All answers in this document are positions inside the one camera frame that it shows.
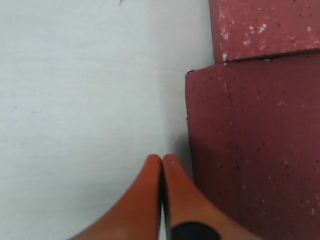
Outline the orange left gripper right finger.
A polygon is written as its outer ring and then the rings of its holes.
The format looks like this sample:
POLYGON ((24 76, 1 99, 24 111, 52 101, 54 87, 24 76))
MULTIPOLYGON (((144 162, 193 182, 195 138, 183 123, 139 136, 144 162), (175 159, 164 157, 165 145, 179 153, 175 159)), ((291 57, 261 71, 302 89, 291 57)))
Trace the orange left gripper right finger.
POLYGON ((180 159, 167 154, 164 170, 164 208, 170 240, 221 240, 215 229, 215 208, 197 189, 180 159))

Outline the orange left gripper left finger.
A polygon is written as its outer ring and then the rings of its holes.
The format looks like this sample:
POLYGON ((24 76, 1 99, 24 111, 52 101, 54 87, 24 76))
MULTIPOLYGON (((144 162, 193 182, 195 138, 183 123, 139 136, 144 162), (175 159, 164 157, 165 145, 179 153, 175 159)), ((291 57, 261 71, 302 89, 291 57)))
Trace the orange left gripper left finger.
POLYGON ((149 155, 133 184, 74 240, 157 240, 161 225, 162 159, 149 155))

